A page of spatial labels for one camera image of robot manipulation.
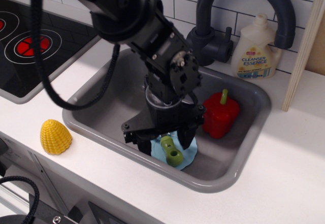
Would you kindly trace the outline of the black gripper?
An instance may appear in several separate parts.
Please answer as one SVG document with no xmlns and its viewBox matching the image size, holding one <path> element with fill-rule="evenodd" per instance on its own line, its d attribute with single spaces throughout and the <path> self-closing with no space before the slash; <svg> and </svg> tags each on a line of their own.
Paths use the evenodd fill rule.
<svg viewBox="0 0 325 224">
<path fill-rule="evenodd" d="M 162 109 L 147 104 L 139 114 L 123 123 L 121 129 L 125 142 L 136 143 L 138 150 L 148 156 L 151 156 L 151 140 L 174 131 L 177 132 L 182 149 L 186 150 L 199 125 L 204 123 L 205 112 L 203 105 L 184 102 Z"/>
</svg>

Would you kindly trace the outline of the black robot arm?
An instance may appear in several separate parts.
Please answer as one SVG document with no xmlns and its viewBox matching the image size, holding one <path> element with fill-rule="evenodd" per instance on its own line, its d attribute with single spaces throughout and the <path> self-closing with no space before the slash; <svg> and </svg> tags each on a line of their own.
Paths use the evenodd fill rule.
<svg viewBox="0 0 325 224">
<path fill-rule="evenodd" d="M 145 76 L 146 106 L 122 125 L 126 142 L 149 154 L 151 140 L 177 132 L 183 149 L 190 145 L 205 107 L 193 90 L 202 84 L 199 64 L 183 35 L 163 15 L 160 0 L 78 0 L 90 10 L 97 34 L 126 44 L 139 54 Z"/>
</svg>

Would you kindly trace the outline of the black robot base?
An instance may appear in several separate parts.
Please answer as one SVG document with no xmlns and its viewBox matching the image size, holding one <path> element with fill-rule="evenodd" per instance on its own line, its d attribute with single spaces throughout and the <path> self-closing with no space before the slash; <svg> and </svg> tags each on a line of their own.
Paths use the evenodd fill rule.
<svg viewBox="0 0 325 224">
<path fill-rule="evenodd" d="M 71 214 L 64 215 L 40 201 L 39 189 L 31 179 L 22 176 L 1 178 L 1 184 L 13 181 L 24 182 L 33 189 L 34 193 L 29 196 L 29 212 L 2 216 L 1 223 L 84 223 L 78 209 Z"/>
</svg>

